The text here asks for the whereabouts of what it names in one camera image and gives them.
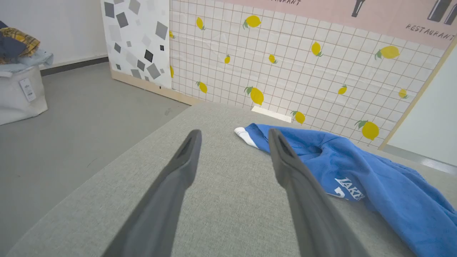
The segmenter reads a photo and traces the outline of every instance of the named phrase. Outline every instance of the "white wall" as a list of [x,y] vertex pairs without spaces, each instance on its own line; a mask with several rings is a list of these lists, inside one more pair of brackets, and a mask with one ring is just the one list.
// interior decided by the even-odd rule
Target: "white wall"
[[457,47],[388,144],[457,166]]
[[54,66],[107,55],[98,0],[13,0],[0,20],[34,36],[54,54]]

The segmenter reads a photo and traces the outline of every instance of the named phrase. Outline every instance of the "lemon-patterned wallpaper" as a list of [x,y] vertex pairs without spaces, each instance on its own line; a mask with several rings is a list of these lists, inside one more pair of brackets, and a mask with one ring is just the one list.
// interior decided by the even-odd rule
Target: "lemon-patterned wallpaper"
[[172,0],[172,88],[260,106],[379,147],[444,50],[354,27],[212,0]]

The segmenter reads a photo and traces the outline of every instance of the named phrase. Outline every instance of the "gray upholstered surface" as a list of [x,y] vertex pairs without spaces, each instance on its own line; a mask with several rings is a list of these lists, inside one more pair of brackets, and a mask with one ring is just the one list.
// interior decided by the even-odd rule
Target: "gray upholstered surface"
[[[202,131],[202,150],[196,179],[184,198],[173,256],[298,256],[286,193],[274,178],[269,155],[233,131],[252,122],[290,126],[214,103],[185,110],[54,207],[8,256],[100,256],[192,129]],[[365,150],[418,170],[457,206],[452,175]],[[378,214],[362,203],[330,198],[372,256],[412,256]]]

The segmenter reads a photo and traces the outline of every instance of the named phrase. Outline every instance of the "fabric storage basket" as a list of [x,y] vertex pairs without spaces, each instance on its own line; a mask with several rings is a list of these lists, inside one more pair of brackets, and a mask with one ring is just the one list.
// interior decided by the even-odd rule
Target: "fabric storage basket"
[[[30,102],[21,88],[20,81],[30,80],[36,96]],[[0,125],[34,117],[46,111],[48,105],[44,97],[44,87],[38,66],[13,73],[11,77],[0,74]]]

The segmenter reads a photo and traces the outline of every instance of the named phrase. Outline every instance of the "light blue cloth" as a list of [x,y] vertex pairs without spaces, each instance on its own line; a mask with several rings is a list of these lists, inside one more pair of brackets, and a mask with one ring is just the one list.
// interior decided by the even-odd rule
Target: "light blue cloth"
[[35,65],[44,64],[45,67],[50,67],[54,61],[54,55],[50,52],[38,49],[30,57],[18,57],[17,63],[0,65],[0,77],[11,78],[14,73],[26,70]]
[[260,150],[270,152],[270,128],[282,132],[327,193],[363,199],[417,256],[457,256],[457,213],[417,171],[327,132],[255,123],[245,129]]

